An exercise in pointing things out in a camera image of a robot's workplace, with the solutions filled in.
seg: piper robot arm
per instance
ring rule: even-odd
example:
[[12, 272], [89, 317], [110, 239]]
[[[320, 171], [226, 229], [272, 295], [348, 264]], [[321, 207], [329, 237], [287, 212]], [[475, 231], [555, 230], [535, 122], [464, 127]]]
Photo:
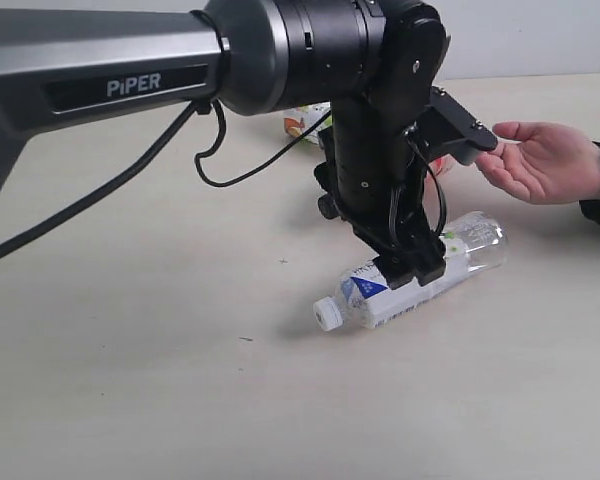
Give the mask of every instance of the piper robot arm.
[[210, 0], [190, 13], [0, 9], [0, 191], [34, 136], [151, 108], [331, 102], [315, 176], [392, 288], [445, 269], [428, 163], [495, 136], [433, 86], [449, 37], [418, 0]]

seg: clear plastic bottle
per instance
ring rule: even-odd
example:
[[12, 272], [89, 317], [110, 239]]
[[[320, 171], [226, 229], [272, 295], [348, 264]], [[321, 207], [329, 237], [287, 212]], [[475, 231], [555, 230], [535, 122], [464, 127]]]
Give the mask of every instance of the clear plastic bottle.
[[329, 332], [354, 322], [377, 328], [506, 261], [505, 232], [483, 212], [472, 212], [449, 223], [442, 241], [447, 247], [446, 272], [424, 287], [414, 279], [397, 290], [389, 289], [373, 261], [347, 271], [335, 294], [314, 305], [320, 327]]

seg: bottle cap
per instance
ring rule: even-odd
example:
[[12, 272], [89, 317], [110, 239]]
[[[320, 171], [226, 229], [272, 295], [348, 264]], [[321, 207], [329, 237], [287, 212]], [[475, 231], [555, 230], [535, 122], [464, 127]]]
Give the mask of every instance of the bottle cap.
[[330, 332], [344, 325], [342, 312], [332, 297], [323, 298], [313, 306], [313, 313], [325, 332]]

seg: white wall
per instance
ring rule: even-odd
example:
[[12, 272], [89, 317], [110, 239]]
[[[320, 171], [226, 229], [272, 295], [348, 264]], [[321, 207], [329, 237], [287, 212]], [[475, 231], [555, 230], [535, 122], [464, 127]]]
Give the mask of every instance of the white wall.
[[[0, 7], [156, 10], [157, 0], [0, 0]], [[187, 11], [205, 0], [162, 0]], [[600, 0], [430, 0], [453, 45], [441, 76], [600, 73]]]

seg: white table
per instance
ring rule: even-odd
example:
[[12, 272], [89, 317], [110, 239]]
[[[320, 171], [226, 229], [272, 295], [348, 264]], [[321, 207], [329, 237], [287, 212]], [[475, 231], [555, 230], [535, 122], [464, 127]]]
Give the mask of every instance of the white table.
[[[445, 86], [487, 124], [600, 139], [600, 76]], [[37, 138], [0, 240], [121, 171], [179, 108]], [[287, 141], [278, 115], [229, 128], [217, 178]], [[370, 251], [318, 213], [319, 154], [213, 190], [191, 158], [214, 134], [194, 120], [136, 181], [0, 262], [0, 480], [600, 480], [600, 227], [458, 167], [452, 217], [501, 220], [508, 264], [327, 335], [312, 303]]]

